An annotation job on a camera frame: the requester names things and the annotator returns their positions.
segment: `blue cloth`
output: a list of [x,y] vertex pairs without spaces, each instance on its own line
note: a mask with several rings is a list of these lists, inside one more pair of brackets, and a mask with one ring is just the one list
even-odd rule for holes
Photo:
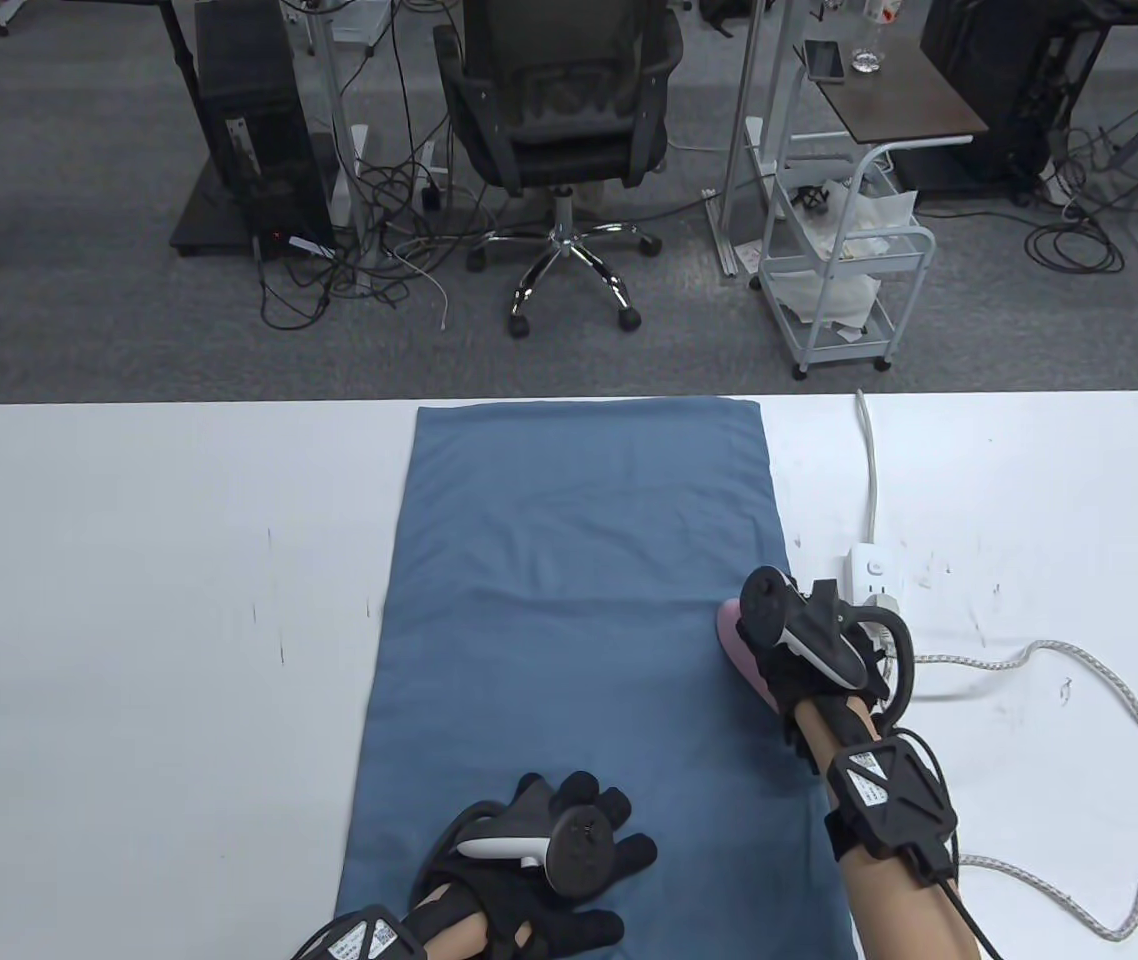
[[853,955],[819,783],[715,614],[785,566],[754,403],[422,409],[340,911],[406,905],[438,833],[520,773],[632,797],[659,859],[601,900],[615,955]]

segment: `black chair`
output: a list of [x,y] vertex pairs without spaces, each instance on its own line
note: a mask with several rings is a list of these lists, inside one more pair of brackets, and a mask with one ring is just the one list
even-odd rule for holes
[[522,309],[561,255],[595,270],[619,303],[618,324],[641,325],[627,287],[586,246],[628,234],[657,256],[660,239],[630,223],[579,230],[575,183],[620,179],[636,187],[666,155],[666,84],[684,44],[666,0],[463,0],[465,51],[453,26],[436,27],[436,59],[454,133],[470,162],[510,196],[550,187],[550,232],[495,230],[477,242],[467,267],[484,270],[490,245],[545,247],[511,300],[508,332],[529,334]]

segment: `white table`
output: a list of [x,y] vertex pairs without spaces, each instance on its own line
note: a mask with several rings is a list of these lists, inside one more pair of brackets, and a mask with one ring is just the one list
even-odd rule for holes
[[[417,407],[0,407],[0,957],[284,960],[328,918]],[[833,576],[866,506],[852,398],[762,408],[793,566]],[[1138,394],[871,411],[922,652],[1058,637],[1138,694]],[[949,671],[908,721],[963,845],[1118,922],[1136,727],[1054,654]],[[963,887],[1007,957],[1138,955],[1009,879]]]

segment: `electrical outlet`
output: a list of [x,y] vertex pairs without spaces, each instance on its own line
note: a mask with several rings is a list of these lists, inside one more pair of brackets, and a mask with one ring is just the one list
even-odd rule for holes
[[866,605],[876,594],[902,598],[902,563],[898,554],[879,544],[860,543],[844,561],[844,599]]

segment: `water bottle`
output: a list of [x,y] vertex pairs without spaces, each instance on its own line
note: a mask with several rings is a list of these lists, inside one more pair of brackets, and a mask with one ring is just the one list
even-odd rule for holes
[[898,19],[902,0],[866,0],[861,8],[861,26],[853,41],[851,65],[858,73],[875,73],[884,63],[884,32]]

